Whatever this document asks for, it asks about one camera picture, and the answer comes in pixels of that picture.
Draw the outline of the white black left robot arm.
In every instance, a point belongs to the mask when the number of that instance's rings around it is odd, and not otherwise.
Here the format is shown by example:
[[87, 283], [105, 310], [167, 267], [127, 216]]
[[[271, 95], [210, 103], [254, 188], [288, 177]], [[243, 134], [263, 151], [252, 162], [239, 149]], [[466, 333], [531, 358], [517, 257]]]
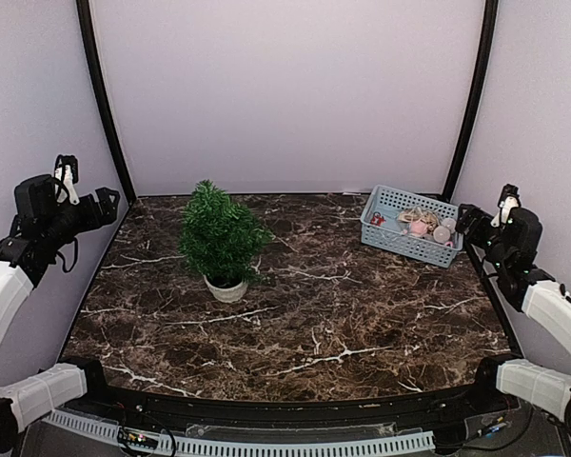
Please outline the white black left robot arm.
[[[61, 248], [114, 223], [120, 202], [119, 192], [108, 188], [78, 197], [68, 177], [49, 174], [20, 183], [14, 198], [17, 213], [0, 241], [0, 346]], [[0, 387], [0, 453], [11, 451], [30, 424], [77, 398], [95, 415], [115, 407], [99, 361], [74, 358]]]

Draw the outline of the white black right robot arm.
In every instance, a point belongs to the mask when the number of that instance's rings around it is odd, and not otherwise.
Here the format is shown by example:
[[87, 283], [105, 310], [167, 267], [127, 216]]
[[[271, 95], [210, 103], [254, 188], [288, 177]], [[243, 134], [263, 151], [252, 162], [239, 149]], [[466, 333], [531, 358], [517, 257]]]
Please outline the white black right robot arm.
[[[571, 294], [534, 264], [542, 234], [539, 217], [521, 207], [501, 207], [492, 216], [463, 204], [456, 231], [484, 251], [507, 303], [545, 329], [571, 357]], [[571, 438], [571, 375], [520, 357], [487, 357], [467, 392], [466, 403], [477, 413], [489, 411], [503, 395], [515, 396], [551, 414]]]

